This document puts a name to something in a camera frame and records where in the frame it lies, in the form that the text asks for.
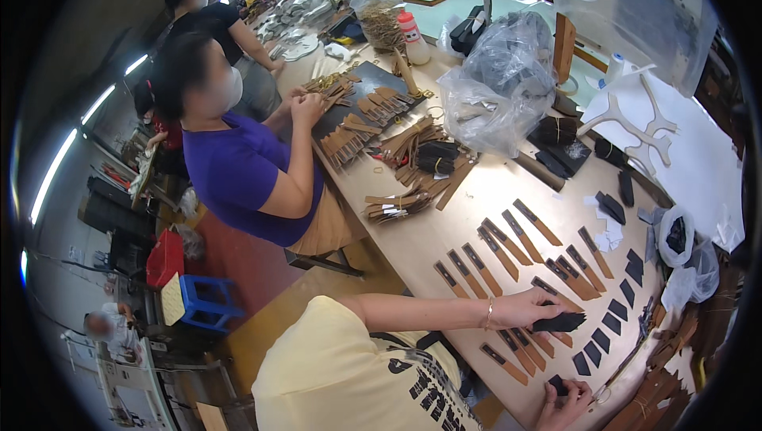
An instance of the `glue bottle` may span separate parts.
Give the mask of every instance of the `glue bottle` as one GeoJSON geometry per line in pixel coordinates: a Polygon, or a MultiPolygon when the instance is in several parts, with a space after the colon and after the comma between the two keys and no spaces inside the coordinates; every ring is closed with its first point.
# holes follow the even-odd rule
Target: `glue bottle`
{"type": "Polygon", "coordinates": [[[402,34],[405,35],[405,49],[408,51],[410,62],[418,65],[429,62],[431,53],[428,50],[428,44],[421,37],[421,31],[418,30],[413,14],[402,10],[397,16],[397,22],[402,29],[402,34]]]}

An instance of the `hand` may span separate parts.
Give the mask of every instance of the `hand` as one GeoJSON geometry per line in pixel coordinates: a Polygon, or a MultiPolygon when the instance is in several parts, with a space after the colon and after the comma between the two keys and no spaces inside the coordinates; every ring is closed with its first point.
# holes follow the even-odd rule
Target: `hand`
{"type": "Polygon", "coordinates": [[[568,312],[568,310],[555,295],[539,287],[532,287],[518,294],[495,298],[489,328],[493,331],[512,327],[526,327],[532,330],[532,324],[535,321],[541,318],[553,318],[561,312],[568,312]],[[543,305],[545,302],[552,302],[553,305],[543,305]]]}
{"type": "Polygon", "coordinates": [[[305,96],[294,97],[291,105],[291,118],[294,127],[306,125],[312,129],[323,115],[324,103],[323,95],[319,93],[308,93],[305,96]]]}
{"type": "Polygon", "coordinates": [[[556,407],[556,387],[546,382],[545,407],[535,426],[537,431],[563,431],[582,416],[592,402],[593,391],[586,382],[562,380],[561,383],[569,390],[569,395],[563,407],[556,407]]]}
{"type": "Polygon", "coordinates": [[[281,73],[283,68],[286,67],[286,60],[285,59],[277,59],[276,61],[273,61],[273,68],[270,69],[270,72],[273,75],[278,75],[281,73]]]}

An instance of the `gold bracelet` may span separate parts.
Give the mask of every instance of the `gold bracelet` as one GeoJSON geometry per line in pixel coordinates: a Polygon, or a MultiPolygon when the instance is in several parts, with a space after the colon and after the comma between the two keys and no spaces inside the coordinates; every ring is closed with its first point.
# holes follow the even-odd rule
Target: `gold bracelet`
{"type": "Polygon", "coordinates": [[[492,320],[492,305],[494,305],[494,304],[495,304],[495,298],[494,297],[490,297],[489,298],[489,312],[487,312],[487,324],[484,325],[484,331],[485,332],[489,330],[489,322],[490,322],[490,320],[492,320]]]}

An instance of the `red basket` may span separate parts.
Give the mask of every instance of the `red basket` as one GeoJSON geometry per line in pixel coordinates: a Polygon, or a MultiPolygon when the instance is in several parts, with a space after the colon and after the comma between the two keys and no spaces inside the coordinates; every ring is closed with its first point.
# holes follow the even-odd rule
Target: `red basket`
{"type": "Polygon", "coordinates": [[[175,273],[183,275],[183,238],[174,231],[165,229],[146,263],[146,282],[155,287],[164,287],[175,273]]]}

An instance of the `ceiling light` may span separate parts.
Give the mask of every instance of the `ceiling light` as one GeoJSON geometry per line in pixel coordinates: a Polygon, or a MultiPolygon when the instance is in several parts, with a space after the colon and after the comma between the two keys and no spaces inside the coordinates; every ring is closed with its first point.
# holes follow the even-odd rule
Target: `ceiling light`
{"type": "Polygon", "coordinates": [[[144,54],[144,55],[143,55],[143,56],[142,56],[140,59],[138,59],[137,61],[133,62],[133,64],[132,64],[132,65],[130,65],[130,66],[127,68],[127,70],[124,72],[124,75],[128,75],[130,72],[134,71],[134,70],[135,70],[135,69],[136,69],[136,68],[137,68],[137,67],[138,67],[140,64],[142,64],[142,63],[143,63],[143,61],[145,61],[147,58],[148,58],[148,55],[147,55],[147,54],[144,54]]]}
{"type": "Polygon", "coordinates": [[[45,175],[45,179],[43,179],[43,184],[40,186],[40,191],[37,192],[37,197],[34,199],[34,206],[32,206],[32,213],[29,215],[29,219],[32,222],[32,226],[34,226],[37,223],[37,217],[40,215],[40,210],[43,207],[43,202],[45,201],[45,195],[47,194],[48,188],[50,188],[50,184],[52,183],[52,178],[53,176],[55,176],[56,170],[61,165],[61,161],[66,155],[66,152],[69,151],[69,147],[71,147],[71,143],[74,141],[76,136],[77,136],[77,129],[74,129],[69,134],[69,137],[66,138],[66,141],[63,142],[63,145],[61,145],[61,149],[58,150],[58,154],[56,154],[56,157],[53,158],[52,164],[50,165],[50,168],[48,168],[48,172],[45,175]]]}
{"type": "Polygon", "coordinates": [[[114,89],[116,88],[117,86],[115,86],[114,84],[111,84],[111,87],[106,89],[104,93],[100,94],[100,97],[98,98],[98,100],[95,101],[93,106],[90,107],[90,110],[88,110],[88,112],[85,113],[85,116],[82,117],[82,125],[84,125],[85,123],[87,123],[88,120],[90,120],[90,117],[93,115],[93,113],[95,113],[95,110],[97,110],[98,107],[100,107],[100,104],[103,103],[103,101],[106,100],[106,97],[108,97],[112,92],[114,92],[114,89]]]}
{"type": "Polygon", "coordinates": [[[21,250],[21,283],[27,284],[27,250],[21,250]]]}

